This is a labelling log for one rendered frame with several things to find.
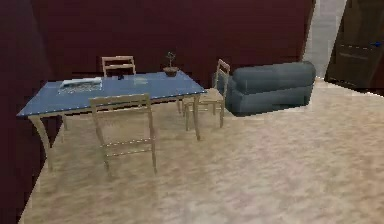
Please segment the small plant in brown bowl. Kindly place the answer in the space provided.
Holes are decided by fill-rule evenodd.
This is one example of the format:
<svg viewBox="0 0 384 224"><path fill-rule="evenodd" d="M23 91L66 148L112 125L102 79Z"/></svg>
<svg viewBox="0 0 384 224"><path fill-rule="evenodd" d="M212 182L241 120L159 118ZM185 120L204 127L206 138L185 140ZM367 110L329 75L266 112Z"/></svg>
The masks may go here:
<svg viewBox="0 0 384 224"><path fill-rule="evenodd" d="M168 76L168 77L175 77L177 72L179 71L178 67L175 67L173 65L173 61L176 58L176 54L173 52L168 52L166 55L166 58L169 60L169 63L166 67L163 68L163 72Z"/></svg>

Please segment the grey blue sofa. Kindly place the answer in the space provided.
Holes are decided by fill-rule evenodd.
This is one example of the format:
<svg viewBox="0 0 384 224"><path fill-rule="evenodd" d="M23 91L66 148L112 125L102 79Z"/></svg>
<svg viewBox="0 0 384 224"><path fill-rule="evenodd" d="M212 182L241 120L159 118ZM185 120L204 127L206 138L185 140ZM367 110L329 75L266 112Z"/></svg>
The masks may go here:
<svg viewBox="0 0 384 224"><path fill-rule="evenodd" d="M240 67L228 78L226 109L250 116L309 104L316 76L309 61Z"/></svg>

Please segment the blue top wooden table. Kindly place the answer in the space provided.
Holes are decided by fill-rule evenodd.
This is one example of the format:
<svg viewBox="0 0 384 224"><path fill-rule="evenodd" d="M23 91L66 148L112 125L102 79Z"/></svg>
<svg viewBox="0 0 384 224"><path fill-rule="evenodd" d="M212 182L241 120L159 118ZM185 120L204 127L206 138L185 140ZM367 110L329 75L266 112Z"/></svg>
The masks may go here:
<svg viewBox="0 0 384 224"><path fill-rule="evenodd" d="M18 112L17 117L27 117L36 128L46 153L47 167L50 171L54 168L54 154L42 119L61 116L64 127L67 127L66 115L91 112L90 98L148 93L151 103L156 103L178 97L192 96L195 107L193 111L195 133L196 138L200 139L196 107L200 96L206 93L206 90L183 71L178 71L175 77L168 77L164 72L155 72L124 75L123 80L118 80L117 77L101 78L102 88L100 90L70 94L58 93L64 80L47 82Z"/></svg>

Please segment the dark brown room door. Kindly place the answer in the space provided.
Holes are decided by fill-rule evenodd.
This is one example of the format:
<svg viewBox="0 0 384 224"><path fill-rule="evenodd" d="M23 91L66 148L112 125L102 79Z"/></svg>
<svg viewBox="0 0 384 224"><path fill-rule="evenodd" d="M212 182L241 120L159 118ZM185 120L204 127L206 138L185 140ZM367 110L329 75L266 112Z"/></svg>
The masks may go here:
<svg viewBox="0 0 384 224"><path fill-rule="evenodd" d="M382 42L382 46L370 45ZM347 0L325 80L351 89L371 89L384 55L384 0Z"/></svg>

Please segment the light wooden chair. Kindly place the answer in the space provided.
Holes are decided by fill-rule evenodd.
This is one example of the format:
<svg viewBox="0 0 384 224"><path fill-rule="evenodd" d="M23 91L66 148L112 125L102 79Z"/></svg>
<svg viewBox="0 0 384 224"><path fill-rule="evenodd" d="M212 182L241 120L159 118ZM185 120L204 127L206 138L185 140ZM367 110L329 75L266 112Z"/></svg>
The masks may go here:
<svg viewBox="0 0 384 224"><path fill-rule="evenodd" d="M105 77L108 72L117 69L131 69L136 73L136 65L133 56L102 56L101 57L102 71Z"/></svg>
<svg viewBox="0 0 384 224"><path fill-rule="evenodd" d="M213 114L216 114L216 111L220 110L220 127L223 127L224 124L224 109L226 104L229 74L230 65L222 59L219 59L214 73L213 87L207 89L206 93L200 96L198 103L198 105L211 105ZM184 97L181 100L182 114L185 118L186 130L189 130L189 113L193 109L193 101L194 99L192 96Z"/></svg>
<svg viewBox="0 0 384 224"><path fill-rule="evenodd" d="M153 114L151 108L151 99L148 93L144 94L132 94L132 95L120 95L120 96L108 96L108 97L95 97L89 99L89 105L91 109L92 119L95 124L95 131L97 139L99 140L100 154L103 159L104 167L109 170L109 157L117 157L123 155L130 155L136 153L142 153L142 150L119 152L108 154L107 149L113 146L120 145L135 145L135 144L149 144L150 148L145 149L145 152L150 152L152 157L152 167L154 173L157 173L157 158L156 158L156 144L155 144L155 129L153 122ZM104 115L121 115L128 113L143 113L147 115L149 137L144 139L132 139L123 142L110 142L107 143L104 139L101 118Z"/></svg>

